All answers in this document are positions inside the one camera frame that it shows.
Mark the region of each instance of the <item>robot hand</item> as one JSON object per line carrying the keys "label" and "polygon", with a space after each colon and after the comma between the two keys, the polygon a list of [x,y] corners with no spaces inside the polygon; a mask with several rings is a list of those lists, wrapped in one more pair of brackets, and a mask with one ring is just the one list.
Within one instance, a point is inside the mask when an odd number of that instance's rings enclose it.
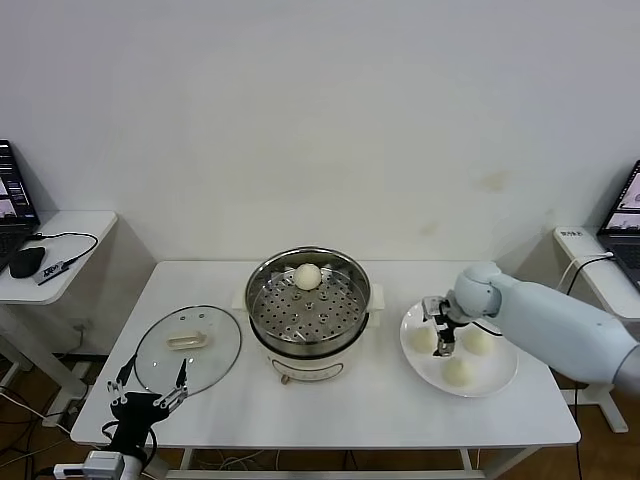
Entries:
{"label": "robot hand", "polygon": [[436,356],[455,349],[454,330],[483,318],[509,341],[558,372],[585,383],[615,384],[640,395],[640,348],[614,316],[536,283],[503,274],[495,263],[464,270],[446,297],[425,297]]}
{"label": "robot hand", "polygon": [[187,361],[183,360],[175,387],[166,395],[150,392],[127,392],[136,355],[124,365],[115,381],[107,382],[111,394],[111,413],[115,421],[103,427],[116,425],[111,443],[101,451],[92,451],[83,464],[56,465],[56,478],[83,477],[87,479],[133,480],[150,462],[144,445],[154,423],[165,420],[187,398]]}

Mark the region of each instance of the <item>robotic arm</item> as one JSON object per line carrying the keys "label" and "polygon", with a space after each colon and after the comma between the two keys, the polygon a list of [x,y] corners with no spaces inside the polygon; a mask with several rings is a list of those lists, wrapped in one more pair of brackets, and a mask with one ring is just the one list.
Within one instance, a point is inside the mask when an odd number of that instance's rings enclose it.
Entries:
{"label": "robotic arm", "polygon": [[446,297],[423,299],[434,319],[436,356],[450,356],[453,331],[477,318],[558,372],[585,383],[615,384],[640,395],[640,348],[614,316],[536,283],[505,275],[493,262],[474,265]]}

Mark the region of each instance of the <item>steamed bun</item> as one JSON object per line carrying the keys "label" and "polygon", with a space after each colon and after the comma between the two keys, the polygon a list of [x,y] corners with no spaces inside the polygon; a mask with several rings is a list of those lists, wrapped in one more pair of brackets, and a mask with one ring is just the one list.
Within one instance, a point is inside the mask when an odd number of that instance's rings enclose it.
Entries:
{"label": "steamed bun", "polygon": [[433,353],[436,348],[436,332],[429,327],[414,328],[409,332],[409,345],[418,353]]}
{"label": "steamed bun", "polygon": [[293,283],[300,290],[313,290],[322,282],[322,272],[312,263],[304,263],[293,272]]}
{"label": "steamed bun", "polygon": [[473,368],[469,362],[453,357],[442,364],[442,378],[454,387],[466,387],[473,381]]}
{"label": "steamed bun", "polygon": [[493,337],[478,328],[462,335],[462,345],[476,355],[488,355],[493,350]]}

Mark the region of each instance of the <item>laptop screen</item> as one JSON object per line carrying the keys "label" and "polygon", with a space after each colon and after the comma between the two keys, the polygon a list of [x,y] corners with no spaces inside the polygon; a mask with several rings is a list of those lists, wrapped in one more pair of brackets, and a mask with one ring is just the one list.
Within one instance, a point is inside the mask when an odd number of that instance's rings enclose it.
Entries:
{"label": "laptop screen", "polygon": [[9,142],[0,140],[0,225],[38,223]]}
{"label": "laptop screen", "polygon": [[640,161],[633,167],[600,232],[640,234]]}

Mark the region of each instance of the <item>keyboard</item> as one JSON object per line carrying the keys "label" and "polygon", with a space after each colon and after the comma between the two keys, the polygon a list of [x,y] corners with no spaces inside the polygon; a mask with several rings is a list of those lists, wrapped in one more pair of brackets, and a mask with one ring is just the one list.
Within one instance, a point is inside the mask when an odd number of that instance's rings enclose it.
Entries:
{"label": "keyboard", "polygon": [[627,267],[640,269],[640,245],[614,245],[611,249]]}
{"label": "keyboard", "polygon": [[0,233],[0,257],[5,257],[12,253],[16,246],[20,246],[25,236],[24,232]]}

